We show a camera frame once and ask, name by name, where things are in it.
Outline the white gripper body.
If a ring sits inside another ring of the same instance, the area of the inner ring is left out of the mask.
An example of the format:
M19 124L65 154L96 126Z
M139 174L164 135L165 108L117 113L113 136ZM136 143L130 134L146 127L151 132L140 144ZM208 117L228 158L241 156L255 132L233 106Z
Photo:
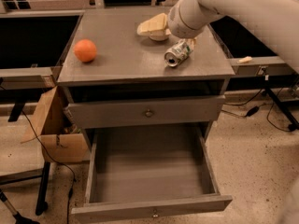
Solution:
M178 38L195 38L208 24L221 18L222 15L203 7L197 0L178 0L167 15L167 26Z

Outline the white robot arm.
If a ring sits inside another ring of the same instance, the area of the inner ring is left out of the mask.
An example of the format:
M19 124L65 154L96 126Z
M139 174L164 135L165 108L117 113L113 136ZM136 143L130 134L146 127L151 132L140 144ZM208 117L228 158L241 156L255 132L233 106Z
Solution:
M178 0L166 14L140 23L137 33L158 40L194 38L213 21L238 21L299 72L299 0Z

